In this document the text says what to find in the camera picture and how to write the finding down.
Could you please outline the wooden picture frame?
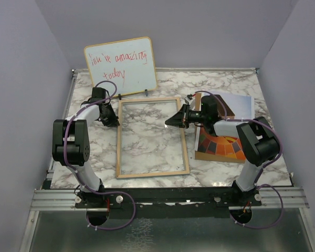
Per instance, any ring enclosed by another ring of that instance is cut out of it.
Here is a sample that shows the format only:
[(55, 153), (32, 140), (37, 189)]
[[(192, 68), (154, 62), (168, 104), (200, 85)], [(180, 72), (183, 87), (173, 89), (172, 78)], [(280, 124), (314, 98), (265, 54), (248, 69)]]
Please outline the wooden picture frame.
[(190, 173), (184, 130), (165, 125), (180, 107), (177, 97), (119, 101), (118, 179)]

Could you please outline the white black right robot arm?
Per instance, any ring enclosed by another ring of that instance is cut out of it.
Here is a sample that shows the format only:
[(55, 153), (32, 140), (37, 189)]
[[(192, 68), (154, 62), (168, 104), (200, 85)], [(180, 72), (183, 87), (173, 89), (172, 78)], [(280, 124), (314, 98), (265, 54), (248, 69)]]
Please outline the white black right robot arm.
[(186, 97), (180, 110), (167, 119), (165, 125), (187, 129), (191, 123), (200, 124), (210, 136), (240, 140), (246, 161), (233, 182), (235, 189), (231, 191), (230, 198), (234, 204), (243, 205), (250, 198), (249, 192), (256, 188), (263, 169), (281, 157), (282, 144), (264, 117), (229, 119), (222, 101), (210, 92), (201, 97), (200, 111), (192, 110), (192, 97), (192, 94)]

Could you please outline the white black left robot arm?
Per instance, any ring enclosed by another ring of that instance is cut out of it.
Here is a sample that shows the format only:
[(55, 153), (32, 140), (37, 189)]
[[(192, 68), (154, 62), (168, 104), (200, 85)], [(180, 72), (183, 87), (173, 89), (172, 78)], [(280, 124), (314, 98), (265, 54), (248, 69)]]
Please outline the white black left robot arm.
[(83, 102), (76, 114), (58, 119), (52, 126), (52, 158), (65, 166), (76, 178), (81, 192), (88, 193), (87, 201), (94, 207), (104, 204), (104, 185), (89, 162), (89, 126), (101, 122), (105, 127), (120, 125), (112, 105), (109, 92), (101, 87), (92, 89), (91, 97)]

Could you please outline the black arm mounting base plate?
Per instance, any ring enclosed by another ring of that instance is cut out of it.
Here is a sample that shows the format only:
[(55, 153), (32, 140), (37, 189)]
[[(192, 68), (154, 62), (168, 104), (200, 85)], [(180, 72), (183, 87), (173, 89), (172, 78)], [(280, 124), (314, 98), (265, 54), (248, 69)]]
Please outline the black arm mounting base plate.
[(228, 187), (107, 188), (104, 193), (78, 193), (76, 209), (112, 218), (228, 218), (230, 209), (261, 206), (258, 190)]

